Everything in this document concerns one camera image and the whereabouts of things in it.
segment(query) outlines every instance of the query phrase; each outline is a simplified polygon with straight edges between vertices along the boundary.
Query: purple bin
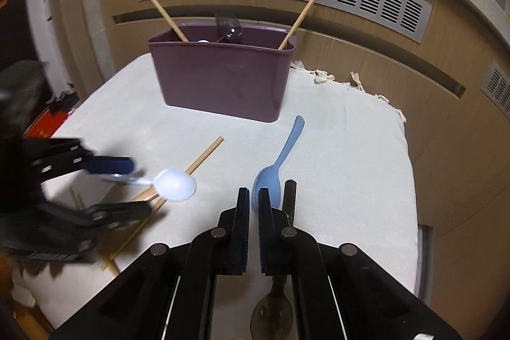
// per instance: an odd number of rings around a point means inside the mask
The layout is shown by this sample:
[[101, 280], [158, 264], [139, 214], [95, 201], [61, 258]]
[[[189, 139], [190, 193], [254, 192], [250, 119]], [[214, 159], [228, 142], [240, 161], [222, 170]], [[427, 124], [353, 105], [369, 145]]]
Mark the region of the purple bin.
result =
[[215, 22], [188, 21], [149, 40], [167, 105], [273, 122], [280, 115], [296, 37], [277, 50], [283, 28], [242, 24], [243, 45], [217, 42]]

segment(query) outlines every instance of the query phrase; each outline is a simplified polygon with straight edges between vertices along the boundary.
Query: wooden stick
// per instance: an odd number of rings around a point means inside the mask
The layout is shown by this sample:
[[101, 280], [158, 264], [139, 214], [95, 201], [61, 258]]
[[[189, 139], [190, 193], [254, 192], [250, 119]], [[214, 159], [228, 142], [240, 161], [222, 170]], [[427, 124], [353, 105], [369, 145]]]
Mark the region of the wooden stick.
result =
[[296, 19], [296, 22], [294, 22], [294, 25], [292, 25], [292, 28], [288, 32], [288, 34], [285, 36], [284, 40], [281, 42], [280, 46], [278, 47], [279, 50], [282, 50], [287, 45], [287, 41], [289, 38], [294, 35], [296, 30], [299, 28], [299, 25], [301, 25], [301, 22], [303, 22], [303, 19], [308, 13], [308, 10], [312, 7], [316, 0], [309, 0], [307, 5], [304, 7], [303, 11], [299, 14], [299, 16]]
[[170, 28], [172, 28], [175, 33], [177, 34], [177, 36], [179, 37], [179, 39], [182, 41], [182, 42], [189, 42], [188, 39], [186, 38], [186, 36], [183, 34], [183, 32], [180, 30], [180, 28], [177, 26], [177, 24], [173, 21], [172, 18], [170, 18], [170, 15], [165, 11], [165, 8], [163, 8], [161, 6], [161, 3], [159, 3], [157, 0], [150, 0], [154, 6], [156, 7], [156, 9], [159, 11], [159, 13], [161, 14], [161, 16], [163, 18], [165, 18], [165, 21], [168, 23], [168, 25], [170, 25]]
[[[223, 141], [223, 137], [220, 136], [218, 137], [214, 142], [213, 144], [211, 144], [209, 147], [207, 147], [207, 149], [198, 157], [197, 160], [195, 160], [190, 167], [188, 167], [186, 169], [186, 173], [188, 173], [189, 175], [192, 174], [196, 168], [198, 168], [198, 166], [200, 166], [202, 164], [202, 162], [204, 160], [207, 159], [207, 157], [221, 144], [221, 142]], [[113, 254], [110, 255], [109, 257], [109, 261], [108, 260], [103, 260], [103, 266], [101, 267], [102, 270], [104, 270], [105, 268], [110, 268], [110, 270], [112, 271], [112, 273], [114, 272], [113, 271], [113, 268], [110, 266], [110, 263], [113, 262], [115, 260], [115, 258], [117, 257], [118, 254], [120, 254], [122, 252], [122, 250], [131, 242], [131, 240], [142, 230], [142, 228], [146, 225], [147, 222], [149, 222], [149, 220], [151, 220], [151, 218], [155, 215], [155, 213], [163, 206], [163, 204], [166, 202], [166, 199], [164, 198], [159, 198], [155, 204], [152, 206], [152, 214], [150, 215], [150, 217], [144, 219], [137, 227], [136, 229], [133, 231], [133, 233], [126, 238], [126, 240], [124, 240], [124, 242], [120, 245], [120, 247], [117, 249], [117, 251], [115, 251]]]

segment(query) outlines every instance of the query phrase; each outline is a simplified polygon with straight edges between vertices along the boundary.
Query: purple container rim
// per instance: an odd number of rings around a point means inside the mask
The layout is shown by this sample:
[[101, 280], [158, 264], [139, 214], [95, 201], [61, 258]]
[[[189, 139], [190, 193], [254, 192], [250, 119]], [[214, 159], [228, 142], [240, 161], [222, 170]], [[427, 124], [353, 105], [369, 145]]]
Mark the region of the purple container rim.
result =
[[[204, 22], [204, 21], [194, 20], [194, 21], [180, 22], [180, 23], [177, 24], [177, 26], [179, 26], [179, 27], [181, 27], [181, 26], [194, 26], [194, 25], [216, 26], [216, 23], [213, 23], [211, 21]], [[266, 25], [266, 24], [252, 24], [252, 23], [248, 23], [248, 24], [245, 23], [245, 24], [243, 24], [242, 23], [241, 26], [243, 28], [266, 29], [266, 30], [269, 30], [269, 31], [277, 32], [277, 33], [287, 33], [287, 30], [285, 28], [269, 26], [269, 25]], [[289, 52], [292, 52], [292, 51], [294, 51], [296, 49], [296, 43], [295, 43], [296, 34], [292, 35], [289, 38], [289, 40], [287, 41], [287, 45], [290, 44], [292, 46], [292, 48], [286, 48], [286, 49], [282, 49], [282, 50], [279, 50], [279, 49], [276, 49], [276, 48], [256, 47], [256, 46], [253, 46], [253, 45], [227, 44], [227, 43], [216, 43], [216, 42], [152, 41], [154, 38], [157, 38], [158, 36], [161, 36], [161, 35], [163, 35], [165, 33], [171, 32], [171, 31], [173, 31], [172, 28], [167, 29], [167, 30], [163, 31], [162, 33], [159, 33], [158, 35], [153, 36], [151, 39], [149, 39], [149, 41], [147, 41], [147, 43], [149, 45], [192, 45], [192, 46], [204, 45], [204, 46], [209, 46], [209, 47], [213, 47], [213, 48], [232, 48], [232, 47], [235, 47], [235, 48], [241, 48], [241, 49], [255, 49], [255, 50], [258, 50], [258, 51], [272, 51], [272, 52], [276, 52], [276, 53], [279, 53], [279, 54], [289, 53]]]

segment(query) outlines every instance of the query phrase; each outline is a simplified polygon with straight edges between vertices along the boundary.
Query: spoon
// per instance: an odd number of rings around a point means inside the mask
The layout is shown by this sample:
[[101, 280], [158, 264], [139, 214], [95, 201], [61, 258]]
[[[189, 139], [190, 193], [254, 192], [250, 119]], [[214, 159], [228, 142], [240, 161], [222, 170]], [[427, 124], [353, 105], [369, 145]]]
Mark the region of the spoon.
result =
[[[289, 225], [294, 224], [296, 182], [285, 182], [284, 201], [281, 209], [289, 217]], [[285, 340], [292, 328], [292, 306], [284, 294], [287, 275], [273, 276], [271, 291], [253, 309], [250, 331], [253, 340]]]
[[269, 191], [269, 200], [273, 208], [280, 206], [281, 200], [281, 187], [280, 187], [280, 166], [289, 155], [290, 151], [296, 144], [296, 141], [303, 131], [304, 119], [301, 116], [297, 116], [294, 120], [294, 126], [285, 142], [284, 148], [281, 150], [280, 156], [276, 159], [276, 162], [271, 166], [263, 168], [253, 183], [252, 201], [259, 201], [259, 190], [263, 187], [267, 187]]
[[225, 38], [229, 44], [242, 44], [243, 28], [236, 16], [231, 12], [216, 13], [216, 26], [220, 31], [221, 38]]
[[136, 177], [132, 175], [103, 175], [106, 180], [153, 186], [161, 197], [171, 201], [183, 201], [189, 199], [196, 190], [195, 179], [185, 172], [166, 169], [160, 172], [154, 179]]

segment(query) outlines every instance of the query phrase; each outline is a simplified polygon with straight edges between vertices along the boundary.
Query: blue spoon handle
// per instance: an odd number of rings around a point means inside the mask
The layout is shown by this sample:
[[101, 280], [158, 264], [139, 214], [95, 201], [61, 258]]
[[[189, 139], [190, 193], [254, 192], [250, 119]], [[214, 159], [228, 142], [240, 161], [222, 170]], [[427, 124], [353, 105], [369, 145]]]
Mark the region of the blue spoon handle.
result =
[[287, 138], [287, 141], [285, 142], [284, 148], [281, 150], [280, 156], [278, 156], [278, 159], [276, 159], [276, 162], [274, 163], [278, 167], [281, 166], [281, 164], [285, 161], [287, 156], [289, 155], [290, 151], [296, 144], [296, 141], [303, 131], [304, 127], [304, 119], [301, 116], [296, 116], [296, 119], [294, 120], [294, 126], [292, 127], [292, 130], [289, 134], [289, 137]]

